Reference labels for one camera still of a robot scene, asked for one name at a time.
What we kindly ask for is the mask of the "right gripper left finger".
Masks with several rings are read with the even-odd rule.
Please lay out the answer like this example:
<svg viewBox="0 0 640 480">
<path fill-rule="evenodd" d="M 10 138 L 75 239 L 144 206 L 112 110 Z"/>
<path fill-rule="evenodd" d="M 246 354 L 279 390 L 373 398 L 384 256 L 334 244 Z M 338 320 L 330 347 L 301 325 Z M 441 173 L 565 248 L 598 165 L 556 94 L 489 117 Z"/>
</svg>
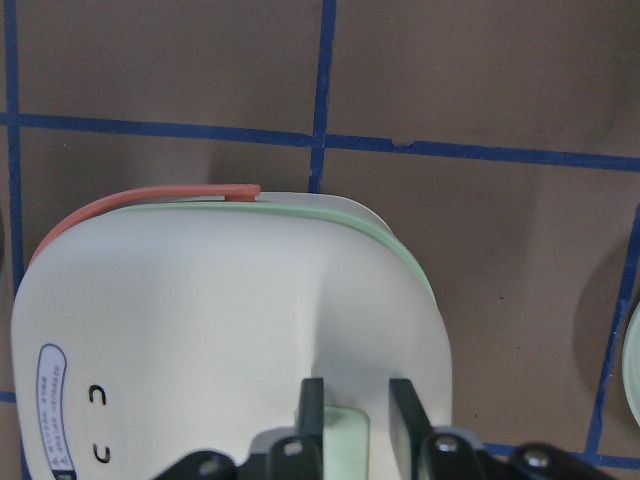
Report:
<svg viewBox="0 0 640 480">
<path fill-rule="evenodd" d="M 301 465 L 304 479 L 322 479 L 324 433 L 324 380 L 305 378 L 297 413 L 297 431 L 302 445 Z"/>
</svg>

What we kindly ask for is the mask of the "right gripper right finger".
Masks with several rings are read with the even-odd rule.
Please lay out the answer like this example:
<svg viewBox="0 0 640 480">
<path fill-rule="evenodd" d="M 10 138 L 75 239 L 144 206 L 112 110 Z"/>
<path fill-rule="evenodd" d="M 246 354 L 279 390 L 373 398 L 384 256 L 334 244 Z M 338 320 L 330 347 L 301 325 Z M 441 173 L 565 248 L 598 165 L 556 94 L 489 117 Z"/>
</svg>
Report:
<svg viewBox="0 0 640 480">
<path fill-rule="evenodd" d="M 389 380 L 389 434 L 402 480 L 419 478 L 419 457 L 423 440 L 433 427 L 409 379 Z"/>
</svg>

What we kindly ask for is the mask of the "green plate near right arm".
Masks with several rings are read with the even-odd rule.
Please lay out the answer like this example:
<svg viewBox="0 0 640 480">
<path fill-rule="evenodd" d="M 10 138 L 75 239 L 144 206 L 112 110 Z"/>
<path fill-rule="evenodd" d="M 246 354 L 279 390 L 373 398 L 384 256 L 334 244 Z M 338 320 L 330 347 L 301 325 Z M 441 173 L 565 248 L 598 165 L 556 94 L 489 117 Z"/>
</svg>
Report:
<svg viewBox="0 0 640 480">
<path fill-rule="evenodd" d="M 622 379 L 629 410 L 639 424 L 639 305 L 636 305 L 625 333 Z"/>
</svg>

